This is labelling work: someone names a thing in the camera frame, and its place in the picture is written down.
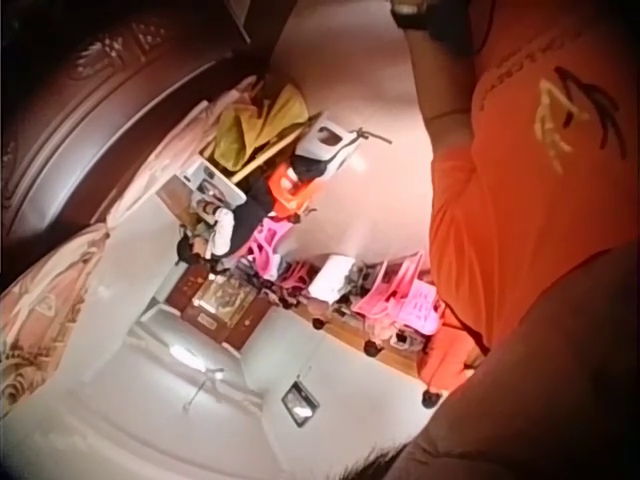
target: picture frame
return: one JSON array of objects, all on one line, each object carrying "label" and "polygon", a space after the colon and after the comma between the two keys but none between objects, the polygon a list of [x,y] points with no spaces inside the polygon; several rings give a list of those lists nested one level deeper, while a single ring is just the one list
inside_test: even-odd
[{"label": "picture frame", "polygon": [[282,397],[282,404],[298,428],[304,427],[311,420],[320,404],[311,395],[300,380],[296,380]]}]

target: clothes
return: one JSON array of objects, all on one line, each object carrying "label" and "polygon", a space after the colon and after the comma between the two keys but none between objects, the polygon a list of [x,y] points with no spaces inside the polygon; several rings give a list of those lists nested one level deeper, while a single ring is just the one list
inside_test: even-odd
[{"label": "clothes", "polygon": [[234,230],[234,217],[231,210],[219,207],[213,217],[215,223],[207,243],[207,251],[204,255],[206,259],[211,258],[213,255],[216,257],[223,256],[229,251]]},{"label": "clothes", "polygon": [[442,326],[418,356],[420,380],[432,392],[452,392],[468,378],[466,362],[474,347],[473,339],[445,309]]},{"label": "clothes", "polygon": [[269,190],[267,180],[254,172],[245,183],[247,200],[233,209],[233,232],[229,239],[229,249],[225,254],[212,258],[224,258],[236,254],[253,236],[262,221],[273,210],[274,199]]},{"label": "clothes", "polygon": [[[472,13],[479,38],[486,9]],[[588,2],[497,2],[473,145],[432,162],[434,280],[487,346],[569,271],[638,238],[634,65]]]},{"label": "clothes", "polygon": [[[638,251],[543,293],[385,478],[638,478],[621,475],[638,465]],[[549,308],[558,298],[565,308]]]},{"label": "clothes", "polygon": [[292,125],[304,123],[309,112],[300,91],[273,75],[267,75],[250,104],[234,103],[220,116],[218,134],[207,158],[237,172],[251,154]]}]

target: framed picture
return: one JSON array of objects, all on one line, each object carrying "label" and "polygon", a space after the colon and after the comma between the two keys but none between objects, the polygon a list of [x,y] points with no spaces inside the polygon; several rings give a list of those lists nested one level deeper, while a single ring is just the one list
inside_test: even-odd
[{"label": "framed picture", "polygon": [[239,278],[216,275],[205,282],[193,300],[233,328],[257,294],[255,288]]},{"label": "framed picture", "polygon": [[318,401],[299,380],[282,397],[282,404],[298,428],[304,427],[320,407]]}]

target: fabric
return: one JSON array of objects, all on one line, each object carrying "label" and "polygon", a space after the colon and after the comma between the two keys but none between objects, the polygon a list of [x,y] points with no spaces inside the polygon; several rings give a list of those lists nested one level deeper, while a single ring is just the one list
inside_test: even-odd
[{"label": "fabric", "polygon": [[222,256],[231,248],[231,237],[235,226],[233,212],[224,207],[218,207],[213,214],[214,226],[207,244],[205,258],[212,255]]},{"label": "fabric", "polygon": [[251,102],[237,103],[224,111],[213,154],[207,158],[237,172],[256,148],[308,118],[309,112],[300,91],[267,75]]},{"label": "fabric", "polygon": [[452,392],[468,378],[465,371],[473,339],[445,309],[443,325],[418,356],[418,377],[432,392]]},{"label": "fabric", "polygon": [[[388,480],[638,478],[619,471],[638,465],[638,251],[603,255],[545,292]],[[565,308],[549,308],[559,298]]]},{"label": "fabric", "polygon": [[430,231],[443,300],[488,346],[567,272],[638,238],[633,65],[588,3],[497,2],[474,142],[433,160]]},{"label": "fabric", "polygon": [[87,228],[36,263],[0,297],[0,418],[58,367],[107,238],[104,224]]}]

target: ceiling light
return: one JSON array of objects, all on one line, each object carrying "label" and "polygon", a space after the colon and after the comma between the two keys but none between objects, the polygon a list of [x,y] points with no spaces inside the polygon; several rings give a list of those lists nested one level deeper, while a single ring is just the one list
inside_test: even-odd
[{"label": "ceiling light", "polygon": [[309,407],[293,407],[293,413],[302,418],[310,418],[313,416],[313,410]]},{"label": "ceiling light", "polygon": [[207,366],[204,364],[202,359],[191,353],[186,348],[181,347],[180,345],[173,345],[169,351],[174,358],[180,360],[185,365],[203,373],[207,371]]}]

